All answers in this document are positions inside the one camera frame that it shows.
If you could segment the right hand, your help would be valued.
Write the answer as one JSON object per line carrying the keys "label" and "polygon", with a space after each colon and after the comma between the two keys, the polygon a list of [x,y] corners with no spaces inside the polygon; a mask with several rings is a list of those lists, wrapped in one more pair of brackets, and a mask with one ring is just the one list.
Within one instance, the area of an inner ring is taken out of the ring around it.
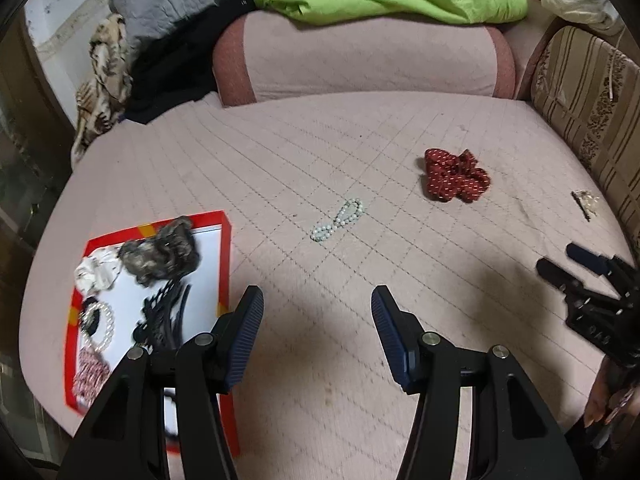
{"label": "right hand", "polygon": [[[618,367],[608,356],[605,356],[597,372],[596,379],[592,384],[585,406],[584,416],[582,416],[585,428],[588,428],[594,422],[600,422],[605,416],[606,410],[608,408],[611,410],[616,408],[617,404],[620,403],[620,400],[622,400],[622,397],[625,395],[626,391],[624,390],[617,392],[613,392],[612,390],[612,377],[614,372],[618,372]],[[629,434],[636,418],[639,416],[639,385],[636,385],[634,394],[620,410],[620,416],[623,417],[623,420],[614,432],[614,436],[617,439],[623,439]]]}

